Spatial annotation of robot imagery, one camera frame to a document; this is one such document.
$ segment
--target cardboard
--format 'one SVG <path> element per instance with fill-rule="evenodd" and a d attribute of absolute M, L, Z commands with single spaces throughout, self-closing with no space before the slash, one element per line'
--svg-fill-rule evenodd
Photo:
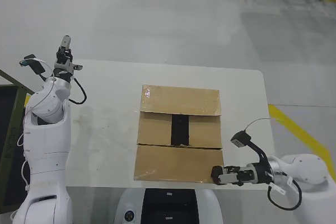
<path fill-rule="evenodd" d="M 134 179 L 212 183 L 220 115 L 218 90 L 143 85 Z"/>
<path fill-rule="evenodd" d="M 218 90 L 143 85 L 137 144 L 221 149 L 220 114 Z"/>
<path fill-rule="evenodd" d="M 223 166 L 221 150 L 138 146 L 134 179 L 213 183 L 213 166 Z"/>
<path fill-rule="evenodd" d="M 171 114 L 141 112 L 137 144 L 171 146 L 171 126 Z M 222 148 L 220 116 L 189 116 L 189 145 L 183 147 Z"/>
<path fill-rule="evenodd" d="M 187 114 L 221 115 L 219 90 L 143 85 L 141 111 Z"/>

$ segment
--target black cable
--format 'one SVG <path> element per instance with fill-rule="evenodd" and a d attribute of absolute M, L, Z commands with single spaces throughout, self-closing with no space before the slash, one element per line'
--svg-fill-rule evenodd
<path fill-rule="evenodd" d="M 295 186 L 296 186 L 296 188 L 297 188 L 297 190 L 298 190 L 298 202 L 297 202 L 297 204 L 296 204 L 294 207 L 292 207 L 292 208 L 285 208 L 285 207 L 279 206 L 277 203 L 275 203 L 275 202 L 271 199 L 271 196 L 270 196 L 271 189 L 272 189 L 271 186 L 269 186 L 269 188 L 268 188 L 268 199 L 269 199 L 269 201 L 270 201 L 273 205 L 275 205 L 276 207 L 278 207 L 278 208 L 280 208 L 280 209 L 282 209 L 282 210 L 285 210 L 285 211 L 293 211 L 293 210 L 295 210 L 296 208 L 298 208 L 298 207 L 301 205 L 301 202 L 302 202 L 302 190 L 301 190 L 300 186 L 297 184 L 297 182 L 296 182 L 295 180 L 292 180 L 292 182 L 293 182 L 293 184 L 295 184 Z"/>
<path fill-rule="evenodd" d="M 73 80 L 78 84 L 78 86 L 80 87 L 80 89 L 81 89 L 81 91 L 82 91 L 82 93 L 83 93 L 83 95 L 84 95 L 85 98 L 84 98 L 81 102 L 76 102 L 76 101 L 71 100 L 71 99 L 68 99 L 68 100 L 69 100 L 70 102 L 73 102 L 74 104 L 78 104 L 78 105 L 79 105 L 79 104 L 83 104 L 83 103 L 87 100 L 87 95 L 86 95 L 84 89 L 82 88 L 81 84 L 77 81 L 77 79 L 74 78 Z"/>

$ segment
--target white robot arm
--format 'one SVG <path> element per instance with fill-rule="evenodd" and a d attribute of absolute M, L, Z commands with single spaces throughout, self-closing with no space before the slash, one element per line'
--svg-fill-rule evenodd
<path fill-rule="evenodd" d="M 238 147 L 249 146 L 260 161 L 246 167 L 215 166 L 212 179 L 216 184 L 269 184 L 268 199 L 277 207 L 293 211 L 301 224 L 336 224 L 336 183 L 329 175 L 325 162 L 310 154 L 289 155 L 278 159 L 265 153 L 241 131 L 231 142 Z M 294 207 L 283 208 L 272 201 L 270 191 L 286 194 Z"/>
<path fill-rule="evenodd" d="M 41 76 L 45 81 L 43 89 L 33 94 L 26 105 L 24 156 L 30 166 L 30 186 L 15 215 L 14 224 L 72 223 L 72 202 L 65 181 L 66 160 L 71 146 L 69 101 L 72 100 L 68 97 L 73 72 L 81 70 L 82 66 L 72 63 L 70 41 L 69 36 L 63 38 L 57 52 L 54 77 Z M 26 58 L 20 64 L 30 65 L 35 71 L 33 61 Z"/>

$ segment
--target gray floor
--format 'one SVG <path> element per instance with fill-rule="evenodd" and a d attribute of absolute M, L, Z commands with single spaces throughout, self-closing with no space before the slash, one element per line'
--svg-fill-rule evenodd
<path fill-rule="evenodd" d="M 336 4 L 1 0 L 0 68 L 39 90 L 40 78 L 18 62 L 34 53 L 53 63 L 66 34 L 72 37 L 74 58 L 258 69 L 264 74 L 268 103 L 328 147 L 336 169 Z M 272 128 L 278 156 L 310 152 L 274 121 Z M 123 189 L 68 191 L 75 223 L 111 223 Z M 265 191 L 215 193 L 226 223 L 296 223 L 292 213 L 269 204 Z M 0 217 L 0 223 L 7 220 Z"/>

